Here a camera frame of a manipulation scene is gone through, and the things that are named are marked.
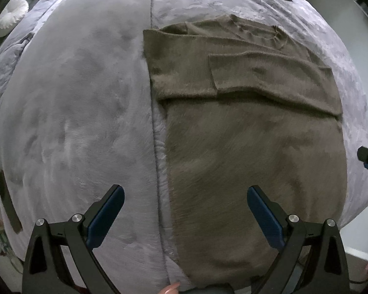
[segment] brown sweater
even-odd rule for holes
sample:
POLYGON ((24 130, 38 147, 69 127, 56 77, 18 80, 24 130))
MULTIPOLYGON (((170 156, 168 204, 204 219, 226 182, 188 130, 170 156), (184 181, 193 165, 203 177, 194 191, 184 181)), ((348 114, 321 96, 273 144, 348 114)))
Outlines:
POLYGON ((329 67, 282 30, 235 16, 144 31, 166 157, 178 264, 198 287, 239 289, 276 253, 248 187, 305 221, 346 195, 342 105, 329 67))

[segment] bed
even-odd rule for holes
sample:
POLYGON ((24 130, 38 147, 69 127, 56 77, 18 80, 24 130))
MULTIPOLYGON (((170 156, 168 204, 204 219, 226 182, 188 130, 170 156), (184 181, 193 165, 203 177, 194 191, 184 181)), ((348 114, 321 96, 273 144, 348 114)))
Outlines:
POLYGON ((338 225, 365 209, 368 171, 356 157, 368 147, 365 93, 344 44, 307 1, 40 0, 0 47, 0 171, 23 229, 14 232, 1 199, 0 220, 20 258, 37 219, 68 220, 120 184, 126 204, 94 251, 107 275, 126 294, 193 287, 176 263, 166 122, 142 30, 225 14, 281 27, 332 68, 347 162, 338 225))

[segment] white pillow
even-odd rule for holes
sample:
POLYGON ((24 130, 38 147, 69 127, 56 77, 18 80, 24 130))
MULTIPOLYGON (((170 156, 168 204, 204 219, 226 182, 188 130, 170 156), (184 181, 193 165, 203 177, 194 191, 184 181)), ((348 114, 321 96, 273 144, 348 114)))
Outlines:
POLYGON ((26 0, 10 0, 0 13, 0 37, 9 34, 28 12, 26 0))

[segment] fingernail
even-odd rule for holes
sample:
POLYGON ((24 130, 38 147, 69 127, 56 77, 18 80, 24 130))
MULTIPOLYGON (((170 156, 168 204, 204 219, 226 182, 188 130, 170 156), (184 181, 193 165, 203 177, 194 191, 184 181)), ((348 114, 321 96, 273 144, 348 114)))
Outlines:
POLYGON ((169 285, 165 291, 165 294, 173 294, 174 291, 177 291, 176 290, 178 287, 180 286, 180 282, 177 282, 177 283, 173 283, 171 285, 169 285))

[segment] silver bolt head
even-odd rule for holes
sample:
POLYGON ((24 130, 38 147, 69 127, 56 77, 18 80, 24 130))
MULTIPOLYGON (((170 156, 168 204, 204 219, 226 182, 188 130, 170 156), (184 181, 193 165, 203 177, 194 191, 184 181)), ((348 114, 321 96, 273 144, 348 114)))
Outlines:
POLYGON ((297 215, 295 215, 295 214, 291 214, 289 216, 289 221, 290 222, 298 222, 299 221, 299 217, 297 215))
POLYGON ((72 221, 74 222, 79 222, 80 220, 82 220, 82 215, 79 213, 72 217, 72 221))
POLYGON ((327 219, 327 225, 329 227, 335 227, 335 221, 333 219, 327 219))
POLYGON ((44 223, 45 223, 45 220, 44 219, 38 219, 37 222, 36 222, 36 225, 40 227, 44 223))

